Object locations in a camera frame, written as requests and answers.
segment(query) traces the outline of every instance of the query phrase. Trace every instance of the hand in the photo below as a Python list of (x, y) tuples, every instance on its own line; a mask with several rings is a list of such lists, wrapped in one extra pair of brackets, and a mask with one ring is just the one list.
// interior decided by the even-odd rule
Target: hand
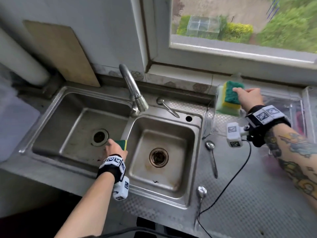
[(251, 108), (256, 105), (264, 105), (261, 90), (259, 88), (249, 88), (243, 90), (242, 88), (233, 88), (232, 91), (238, 94), (241, 107), (249, 112)]
[(107, 158), (110, 155), (113, 154), (118, 154), (122, 157), (123, 161), (125, 161), (126, 156), (128, 155), (128, 151), (123, 151), (120, 147), (119, 144), (117, 144), (115, 141), (113, 141), (112, 139), (108, 139), (107, 143), (106, 143), (106, 148), (105, 148), (105, 155)]

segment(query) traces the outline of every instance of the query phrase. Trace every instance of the double basin sink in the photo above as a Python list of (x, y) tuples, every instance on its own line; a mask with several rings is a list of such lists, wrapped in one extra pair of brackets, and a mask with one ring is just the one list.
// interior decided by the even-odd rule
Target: double basin sink
[(127, 140), (130, 192), (186, 209), (190, 205), (202, 118), (149, 106), (130, 117), (131, 102), (63, 87), (21, 153), (94, 178), (108, 138)]

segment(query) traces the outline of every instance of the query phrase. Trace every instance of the drain strainer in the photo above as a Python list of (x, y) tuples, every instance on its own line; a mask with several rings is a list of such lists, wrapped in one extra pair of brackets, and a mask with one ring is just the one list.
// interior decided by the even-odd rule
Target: drain strainer
[(101, 128), (98, 130), (95, 130), (93, 132), (92, 138), (91, 138), (91, 144), (93, 146), (101, 146), (104, 145), (105, 143), (107, 143), (109, 139), (109, 133), (107, 130)]
[(163, 148), (155, 148), (150, 152), (149, 160), (155, 168), (162, 168), (168, 162), (168, 153)]

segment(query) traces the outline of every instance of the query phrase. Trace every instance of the cutting board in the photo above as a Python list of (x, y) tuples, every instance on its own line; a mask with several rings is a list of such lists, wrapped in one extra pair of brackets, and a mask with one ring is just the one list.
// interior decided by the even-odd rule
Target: cutting board
[(94, 87), (100, 84), (71, 27), (23, 21), (42, 54), (71, 82)]

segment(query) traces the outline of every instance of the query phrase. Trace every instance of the window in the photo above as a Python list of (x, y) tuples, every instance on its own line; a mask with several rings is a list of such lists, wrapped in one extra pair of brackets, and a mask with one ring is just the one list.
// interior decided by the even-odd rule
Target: window
[(154, 62), (315, 83), (317, 0), (143, 2)]

